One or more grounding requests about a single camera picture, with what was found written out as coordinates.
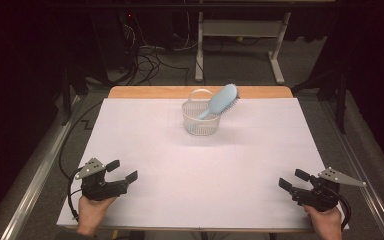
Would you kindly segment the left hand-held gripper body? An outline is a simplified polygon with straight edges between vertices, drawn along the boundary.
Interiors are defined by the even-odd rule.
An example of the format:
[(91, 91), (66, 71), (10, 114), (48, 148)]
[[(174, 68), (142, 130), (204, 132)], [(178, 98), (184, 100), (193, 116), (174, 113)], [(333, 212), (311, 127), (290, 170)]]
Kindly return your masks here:
[(91, 158), (75, 175), (75, 179), (81, 181), (83, 196), (90, 200), (101, 201), (127, 193), (129, 184), (125, 179), (113, 182), (105, 180), (106, 165), (97, 158)]

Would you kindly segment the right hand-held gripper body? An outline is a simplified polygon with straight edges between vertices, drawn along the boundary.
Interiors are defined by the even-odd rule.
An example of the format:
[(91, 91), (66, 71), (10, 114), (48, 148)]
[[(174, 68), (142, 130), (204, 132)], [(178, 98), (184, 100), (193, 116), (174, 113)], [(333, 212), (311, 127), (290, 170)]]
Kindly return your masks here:
[(328, 167), (317, 175), (311, 175), (308, 181), (311, 190), (292, 187), (292, 200), (299, 205), (314, 207), (319, 212), (324, 212), (342, 204), (347, 212), (350, 211), (348, 201), (340, 194), (341, 185), (365, 187), (366, 183), (352, 178), (338, 170)]

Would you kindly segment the white plastic basket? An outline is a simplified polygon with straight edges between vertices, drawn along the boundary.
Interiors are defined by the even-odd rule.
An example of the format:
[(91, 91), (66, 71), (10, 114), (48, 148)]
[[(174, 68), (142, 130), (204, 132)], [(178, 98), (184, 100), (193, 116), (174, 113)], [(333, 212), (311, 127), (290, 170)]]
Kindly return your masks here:
[(208, 108), (212, 96), (207, 89), (193, 90), (182, 104), (183, 126), (189, 134), (209, 136), (218, 130), (220, 115), (209, 114), (203, 120), (198, 118)]

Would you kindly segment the light blue hairbrush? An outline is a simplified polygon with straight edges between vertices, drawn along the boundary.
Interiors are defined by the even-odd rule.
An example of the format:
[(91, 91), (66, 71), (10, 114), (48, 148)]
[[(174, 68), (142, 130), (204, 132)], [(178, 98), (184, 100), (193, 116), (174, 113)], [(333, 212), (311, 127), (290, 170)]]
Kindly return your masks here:
[(220, 116), (233, 107), (239, 100), (239, 90), (235, 84), (227, 84), (212, 96), (205, 111), (198, 115), (199, 120), (204, 120), (209, 115)]

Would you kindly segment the person's left hand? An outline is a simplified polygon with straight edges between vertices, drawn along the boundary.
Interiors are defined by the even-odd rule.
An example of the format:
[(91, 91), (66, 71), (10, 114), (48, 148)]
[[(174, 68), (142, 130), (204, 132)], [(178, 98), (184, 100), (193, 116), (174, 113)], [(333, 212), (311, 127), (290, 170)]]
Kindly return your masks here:
[(116, 197), (95, 201), (82, 196), (79, 199), (79, 218), (76, 232), (80, 235), (93, 237), (104, 220), (109, 206), (115, 200)]

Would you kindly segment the person's right hand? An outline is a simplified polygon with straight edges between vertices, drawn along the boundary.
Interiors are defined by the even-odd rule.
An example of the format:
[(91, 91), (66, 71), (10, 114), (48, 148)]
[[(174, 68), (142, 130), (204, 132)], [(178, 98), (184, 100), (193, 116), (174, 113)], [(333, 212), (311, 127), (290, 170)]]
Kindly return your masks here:
[(341, 212), (338, 208), (319, 212), (314, 207), (304, 205), (313, 229), (321, 240), (342, 240)]

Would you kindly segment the white paper sheet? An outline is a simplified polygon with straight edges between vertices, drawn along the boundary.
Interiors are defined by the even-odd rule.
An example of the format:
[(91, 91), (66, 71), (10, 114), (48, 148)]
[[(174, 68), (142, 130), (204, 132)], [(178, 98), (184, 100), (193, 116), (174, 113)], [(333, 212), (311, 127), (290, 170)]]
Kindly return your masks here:
[(107, 99), (83, 161), (119, 160), (109, 181), (137, 172), (106, 227), (143, 230), (308, 232), (303, 209), (278, 185), (325, 166), (299, 101), (241, 99), (215, 134), (183, 127), (180, 99)]

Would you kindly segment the black stand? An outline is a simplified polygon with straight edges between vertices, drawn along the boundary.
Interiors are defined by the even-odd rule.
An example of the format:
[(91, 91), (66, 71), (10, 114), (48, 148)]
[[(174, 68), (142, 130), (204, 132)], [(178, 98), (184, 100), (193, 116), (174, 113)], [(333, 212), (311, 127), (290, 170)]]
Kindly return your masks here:
[(85, 74), (79, 66), (73, 64), (65, 66), (62, 73), (63, 126), (71, 117), (71, 89), (80, 96), (88, 94)]
[(311, 75), (308, 80), (291, 88), (293, 94), (304, 89), (318, 88), (319, 101), (336, 100), (335, 123), (341, 133), (345, 133), (344, 117), (346, 110), (346, 77), (342, 67), (335, 67), (323, 73)]

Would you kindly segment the metal floor rail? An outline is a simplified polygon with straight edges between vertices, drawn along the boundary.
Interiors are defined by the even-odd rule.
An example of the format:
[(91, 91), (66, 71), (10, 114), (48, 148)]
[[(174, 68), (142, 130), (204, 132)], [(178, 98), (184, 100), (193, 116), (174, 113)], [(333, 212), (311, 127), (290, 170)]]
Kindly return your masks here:
[(330, 104), (327, 102), (321, 102), (321, 106), (327, 115), (330, 124), (333, 126), (335, 133), (341, 142), (342, 148), (346, 153), (346, 161), (349, 165), (352, 176), (356, 177), (358, 180), (363, 180), (366, 183), (365, 187), (360, 187), (360, 192), (362, 193), (366, 205), (370, 210), (371, 215), (374, 217), (374, 220), (376, 221), (376, 224), (384, 238), (384, 203), (382, 202), (379, 194), (375, 191), (374, 185), (370, 181), (370, 178), (364, 170), (363, 165), (360, 163), (360, 159), (352, 149), (347, 136), (342, 133), (337, 126), (335, 114), (331, 109)]
[(84, 99), (75, 96), (68, 102), (70, 113), (58, 114), (38, 147), (15, 179), (1, 204), (10, 216), (0, 240), (17, 240), (36, 205), (53, 165), (59, 156), (63, 141), (68, 136), (74, 118)]

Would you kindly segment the white metal desk frame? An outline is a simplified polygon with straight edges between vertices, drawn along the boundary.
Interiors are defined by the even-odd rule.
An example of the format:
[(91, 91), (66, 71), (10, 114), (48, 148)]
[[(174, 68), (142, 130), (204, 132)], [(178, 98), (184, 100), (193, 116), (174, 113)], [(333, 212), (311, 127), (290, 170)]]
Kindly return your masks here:
[(210, 20), (198, 16), (197, 54), (195, 60), (195, 80), (204, 80), (204, 53), (203, 37), (251, 37), (251, 38), (275, 38), (276, 45), (273, 51), (268, 51), (267, 56), (271, 64), (272, 72), (278, 85), (284, 85), (285, 80), (278, 62), (291, 13), (286, 12), (282, 20), (277, 21), (251, 21), (251, 20)]

